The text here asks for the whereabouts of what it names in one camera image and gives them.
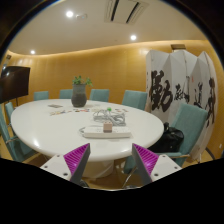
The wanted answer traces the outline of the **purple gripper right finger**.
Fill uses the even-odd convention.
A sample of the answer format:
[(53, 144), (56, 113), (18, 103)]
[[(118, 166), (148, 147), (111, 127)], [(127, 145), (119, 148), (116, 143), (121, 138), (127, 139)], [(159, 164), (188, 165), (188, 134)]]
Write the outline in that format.
[(132, 156), (136, 163), (143, 185), (150, 184), (181, 170), (169, 156), (157, 155), (137, 144), (132, 144)]

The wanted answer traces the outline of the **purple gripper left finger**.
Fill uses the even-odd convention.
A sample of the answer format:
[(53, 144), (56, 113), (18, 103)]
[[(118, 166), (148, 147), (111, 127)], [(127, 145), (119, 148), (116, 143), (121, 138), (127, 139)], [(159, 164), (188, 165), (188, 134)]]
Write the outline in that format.
[(82, 179), (90, 155), (90, 144), (84, 144), (65, 155), (57, 154), (41, 168), (78, 186), (87, 186)]

